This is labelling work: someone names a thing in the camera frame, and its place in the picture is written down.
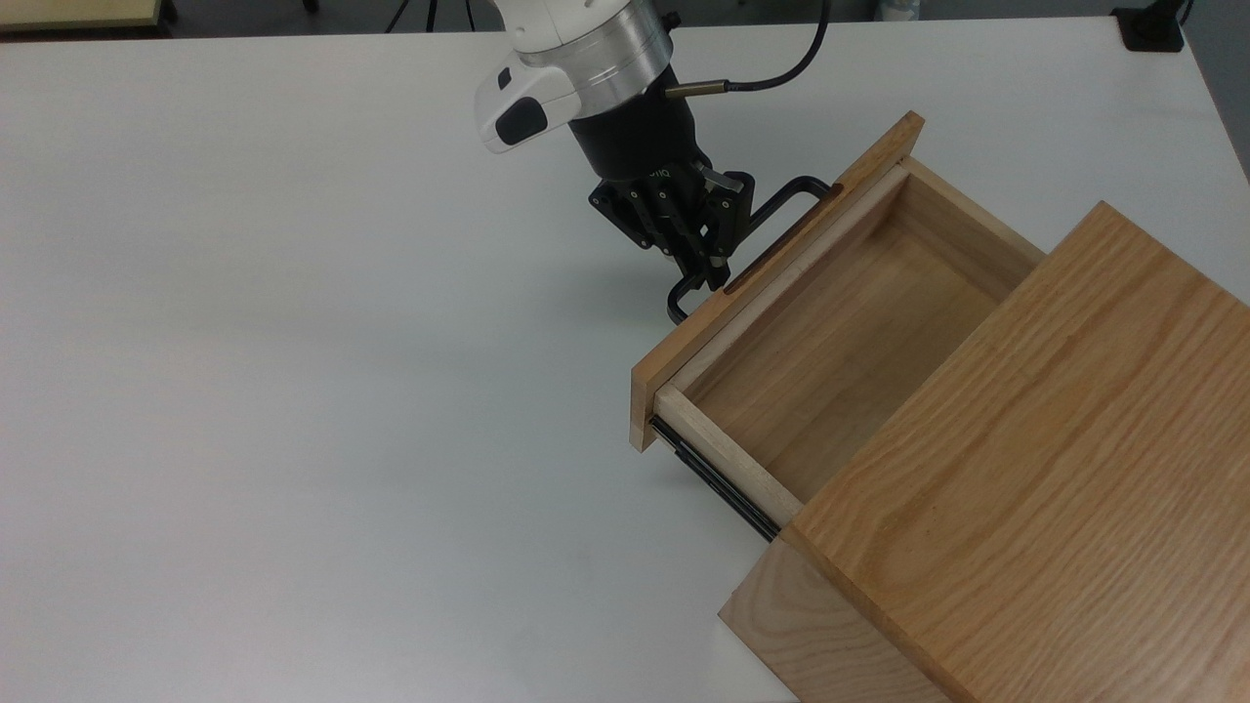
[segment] wooden cabinet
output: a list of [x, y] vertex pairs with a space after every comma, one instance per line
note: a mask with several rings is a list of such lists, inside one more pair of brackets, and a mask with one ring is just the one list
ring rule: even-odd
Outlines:
[[804, 702], [1250, 700], [1250, 309], [1108, 205], [1050, 255], [904, 118], [634, 369], [776, 525]]

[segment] floor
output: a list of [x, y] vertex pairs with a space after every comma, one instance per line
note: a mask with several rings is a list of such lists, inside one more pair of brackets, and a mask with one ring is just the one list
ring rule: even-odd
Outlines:
[[[394, 31], [424, 31], [430, 3], [412, 0]], [[306, 14], [300, 0], [176, 0], [174, 36], [255, 36], [288, 34], [381, 33], [401, 0], [321, 0]], [[1118, 5], [1146, 0], [925, 0], [921, 19], [1034, 18], [1106, 15]], [[815, 0], [656, 0], [661, 11], [678, 10], [686, 25], [740, 25], [814, 21]], [[835, 21], [871, 19], [875, 0], [834, 0]], [[489, 0], [444, 0], [436, 5], [435, 31], [501, 28]], [[1228, 126], [1241, 168], [1250, 173], [1250, 3], [1196, 0], [1185, 26], [1198, 63]]]

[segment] silver metal ring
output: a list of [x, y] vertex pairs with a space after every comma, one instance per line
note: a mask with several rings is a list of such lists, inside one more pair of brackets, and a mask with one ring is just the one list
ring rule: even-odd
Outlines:
[[530, 66], [556, 66], [569, 75], [581, 98], [578, 118], [606, 113], [641, 94], [660, 78], [672, 58], [651, 0], [631, 0], [606, 23], [572, 41], [520, 54]]

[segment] table surface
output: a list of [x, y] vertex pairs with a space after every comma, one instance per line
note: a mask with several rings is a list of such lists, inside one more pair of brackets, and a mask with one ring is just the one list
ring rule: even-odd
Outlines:
[[[675, 66], [809, 39], [682, 29]], [[0, 699], [789, 698], [715, 615], [762, 540], [626, 443], [676, 270], [568, 133], [478, 144], [505, 51], [0, 45]], [[1250, 300], [1198, 66], [1114, 20], [836, 25], [694, 109], [760, 193], [914, 109], [915, 155], [1039, 246], [1105, 199]]]

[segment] wood grain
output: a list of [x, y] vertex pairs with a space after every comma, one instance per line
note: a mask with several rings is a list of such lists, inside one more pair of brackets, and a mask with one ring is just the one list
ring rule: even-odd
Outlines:
[[824, 231], [801, 254], [790, 261], [786, 270], [748, 303], [716, 335], [704, 345], [672, 377], [672, 385], [688, 392], [700, 378], [720, 360], [742, 336], [772, 318], [780, 308], [788, 305], [795, 293], [801, 290], [799, 281], [816, 265], [828, 263], [831, 256], [841, 256], [858, 246], [864, 238], [876, 231], [894, 208], [895, 199], [902, 190], [909, 173], [894, 166], [872, 188], [849, 208], [836, 220], [828, 223]]
[[[865, 220], [880, 223], [874, 230], [839, 240], [845, 245], [816, 265], [791, 265], [778, 280], [801, 275], [800, 284], [766, 313], [756, 310], [769, 300], [769, 291], [761, 294], [675, 379], [698, 374], [688, 397], [801, 502], [1040, 258], [928, 169], [921, 173], [922, 179], [911, 173], [899, 181], [896, 199], [882, 200], [890, 205], [884, 221]], [[889, 176], [875, 188], [888, 183]], [[812, 245], [805, 255], [816, 251]]]
[[734, 590], [720, 619], [804, 703], [949, 700], [780, 539]]
[[1045, 254], [911, 156], [900, 166], [911, 178], [898, 216], [951, 268], [995, 299], [1004, 299]]
[[690, 316], [669, 333], [659, 345], [642, 358], [631, 373], [630, 382], [630, 444], [639, 452], [655, 439], [649, 420], [654, 408], [655, 392], [678, 373], [734, 315], [759, 294], [800, 251], [806, 249], [812, 236], [822, 230], [822, 223], [836, 218], [855, 201], [899, 159], [911, 153], [920, 136], [924, 119], [908, 113], [890, 131], [864, 153], [836, 183], [842, 190], [822, 199], [804, 219], [794, 225], [798, 234], [789, 236], [784, 246], [759, 266], [751, 278], [734, 286], [732, 294], [716, 291]]
[[159, 9], [160, 0], [4, 0], [0, 30], [154, 25]]
[[672, 384], [655, 394], [655, 414], [702, 453], [738, 490], [746, 494], [778, 525], [785, 525], [802, 508], [750, 454], [708, 419]]
[[1250, 700], [1250, 309], [1099, 205], [782, 537], [956, 700]]

